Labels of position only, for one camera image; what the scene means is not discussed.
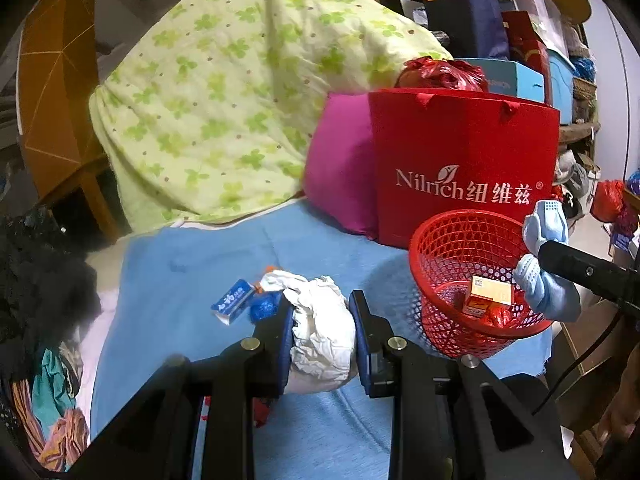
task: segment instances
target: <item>yellow box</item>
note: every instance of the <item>yellow box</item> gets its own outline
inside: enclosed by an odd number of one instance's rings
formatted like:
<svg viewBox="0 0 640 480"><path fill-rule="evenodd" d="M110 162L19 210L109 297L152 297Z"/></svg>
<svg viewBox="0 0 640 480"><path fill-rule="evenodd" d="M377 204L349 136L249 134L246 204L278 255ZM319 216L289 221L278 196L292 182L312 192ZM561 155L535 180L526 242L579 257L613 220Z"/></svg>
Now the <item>yellow box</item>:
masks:
<svg viewBox="0 0 640 480"><path fill-rule="evenodd" d="M472 276L466 290L462 312L470 316L482 317L484 311L492 304L511 306L513 304L513 285L482 276Z"/></svg>

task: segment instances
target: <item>clear plastic storage container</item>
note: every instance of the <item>clear plastic storage container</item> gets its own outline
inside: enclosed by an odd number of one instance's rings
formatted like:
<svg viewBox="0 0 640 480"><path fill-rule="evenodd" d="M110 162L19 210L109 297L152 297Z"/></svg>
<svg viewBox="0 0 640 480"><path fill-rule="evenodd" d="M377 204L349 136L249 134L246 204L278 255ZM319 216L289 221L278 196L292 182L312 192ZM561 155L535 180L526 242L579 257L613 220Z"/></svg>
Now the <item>clear plastic storage container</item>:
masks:
<svg viewBox="0 0 640 480"><path fill-rule="evenodd" d="M534 30L547 48L569 60L569 53L562 33L562 15L553 0L513 0L516 10L526 10Z"/></svg>

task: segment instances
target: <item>wicker basket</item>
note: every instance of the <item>wicker basket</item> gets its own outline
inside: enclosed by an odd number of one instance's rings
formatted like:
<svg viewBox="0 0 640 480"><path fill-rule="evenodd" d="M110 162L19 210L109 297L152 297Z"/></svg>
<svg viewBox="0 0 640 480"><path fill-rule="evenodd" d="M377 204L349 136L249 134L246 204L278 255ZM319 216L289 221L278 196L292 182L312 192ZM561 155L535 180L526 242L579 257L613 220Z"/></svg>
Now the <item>wicker basket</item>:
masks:
<svg viewBox="0 0 640 480"><path fill-rule="evenodd" d="M576 99L585 99L590 101L596 98L597 86L579 77L574 77L574 97Z"/></svg>

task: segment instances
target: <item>navy blue bag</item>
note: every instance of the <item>navy blue bag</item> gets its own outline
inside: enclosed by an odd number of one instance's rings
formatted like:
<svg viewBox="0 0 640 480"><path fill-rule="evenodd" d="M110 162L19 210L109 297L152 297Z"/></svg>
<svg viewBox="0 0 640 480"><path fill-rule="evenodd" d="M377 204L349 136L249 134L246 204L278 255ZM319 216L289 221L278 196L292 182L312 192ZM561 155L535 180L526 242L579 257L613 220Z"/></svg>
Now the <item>navy blue bag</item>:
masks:
<svg viewBox="0 0 640 480"><path fill-rule="evenodd" d="M424 0L429 30L450 38L453 57L509 59L498 0Z"/></svg>

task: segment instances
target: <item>blue box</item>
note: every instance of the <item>blue box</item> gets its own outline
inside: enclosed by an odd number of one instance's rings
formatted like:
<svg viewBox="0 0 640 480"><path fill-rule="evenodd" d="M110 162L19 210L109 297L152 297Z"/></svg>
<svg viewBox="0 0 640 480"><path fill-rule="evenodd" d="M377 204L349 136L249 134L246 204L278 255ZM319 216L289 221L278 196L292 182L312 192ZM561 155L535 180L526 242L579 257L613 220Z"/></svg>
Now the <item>blue box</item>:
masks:
<svg viewBox="0 0 640 480"><path fill-rule="evenodd" d="M502 59L460 58L479 66L489 83L489 92L545 102L545 80L542 74L515 61Z"/></svg>
<svg viewBox="0 0 640 480"><path fill-rule="evenodd" d="M254 287L245 280L238 280L222 298L211 305L211 310L224 324L231 324L244 310L246 307L244 302L254 291Z"/></svg>
<svg viewBox="0 0 640 480"><path fill-rule="evenodd" d="M549 49L553 106L560 110L560 124L571 124L574 104L574 67L561 54Z"/></svg>

